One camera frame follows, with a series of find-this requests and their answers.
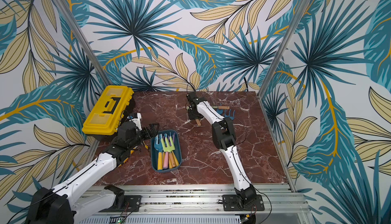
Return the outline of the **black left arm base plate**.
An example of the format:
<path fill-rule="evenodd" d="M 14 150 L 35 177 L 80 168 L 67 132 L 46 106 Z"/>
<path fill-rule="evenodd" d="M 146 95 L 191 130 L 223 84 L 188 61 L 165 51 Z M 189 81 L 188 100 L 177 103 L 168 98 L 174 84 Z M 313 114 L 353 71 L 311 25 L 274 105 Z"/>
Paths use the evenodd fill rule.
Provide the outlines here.
<path fill-rule="evenodd" d="M 101 210 L 100 213 L 106 212 L 138 212 L 141 205 L 141 195 L 122 195 L 116 197 L 113 205 L 108 208 Z"/>

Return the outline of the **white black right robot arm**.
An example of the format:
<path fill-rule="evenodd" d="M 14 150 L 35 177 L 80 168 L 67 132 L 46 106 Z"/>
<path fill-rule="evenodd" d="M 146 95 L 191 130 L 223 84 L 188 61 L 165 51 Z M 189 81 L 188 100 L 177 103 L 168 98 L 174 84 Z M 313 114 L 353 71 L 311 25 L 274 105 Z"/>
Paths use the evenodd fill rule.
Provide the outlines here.
<path fill-rule="evenodd" d="M 256 200 L 257 193 L 240 161 L 233 121 L 220 115 L 204 97 L 198 97 L 195 92 L 188 93 L 186 97 L 189 119 L 205 118 L 210 123 L 213 143 L 227 161 L 238 201 L 248 206 Z"/>

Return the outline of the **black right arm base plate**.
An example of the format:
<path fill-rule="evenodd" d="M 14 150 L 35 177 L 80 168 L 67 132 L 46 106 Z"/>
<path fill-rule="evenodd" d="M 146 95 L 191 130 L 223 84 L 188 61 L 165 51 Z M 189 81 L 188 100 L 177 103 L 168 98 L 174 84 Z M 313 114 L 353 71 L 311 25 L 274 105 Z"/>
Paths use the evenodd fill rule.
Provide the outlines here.
<path fill-rule="evenodd" d="M 264 211 L 265 206 L 261 195 L 256 195 L 254 200 L 249 201 L 248 203 L 240 199 L 236 194 L 225 194 L 222 196 L 222 199 L 219 200 L 219 203 L 223 205 L 224 211 L 235 212 L 235 211 L 245 211 L 245 212 L 258 212 Z"/>

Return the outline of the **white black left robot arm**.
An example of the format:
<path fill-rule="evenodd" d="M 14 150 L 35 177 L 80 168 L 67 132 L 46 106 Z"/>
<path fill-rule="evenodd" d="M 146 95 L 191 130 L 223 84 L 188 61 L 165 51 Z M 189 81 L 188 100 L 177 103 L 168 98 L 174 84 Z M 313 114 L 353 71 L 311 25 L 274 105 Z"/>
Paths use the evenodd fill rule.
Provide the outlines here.
<path fill-rule="evenodd" d="M 88 198 L 81 196 L 100 178 L 122 166 L 131 151 L 143 141 L 157 136 L 159 124 L 140 129 L 135 121 L 123 123 L 107 148 L 95 160 L 68 180 L 51 189 L 41 188 L 32 198 L 25 223 L 27 224 L 77 224 L 90 216 L 124 202 L 124 191 L 107 186 Z"/>

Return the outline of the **blue fork yellow handle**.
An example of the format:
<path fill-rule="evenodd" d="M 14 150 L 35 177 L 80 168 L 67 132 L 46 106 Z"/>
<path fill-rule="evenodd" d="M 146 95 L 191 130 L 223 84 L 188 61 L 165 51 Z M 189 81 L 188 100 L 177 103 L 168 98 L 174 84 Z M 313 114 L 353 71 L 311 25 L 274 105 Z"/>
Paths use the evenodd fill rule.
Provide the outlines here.
<path fill-rule="evenodd" d="M 219 114 L 219 115 L 223 115 L 224 111 L 222 109 L 216 109 L 216 112 Z"/>
<path fill-rule="evenodd" d="M 229 110 L 226 109 L 223 112 L 223 116 L 225 118 L 230 118 L 232 121 L 234 121 L 235 120 L 235 111 L 231 110 L 231 109 L 229 109 Z"/>

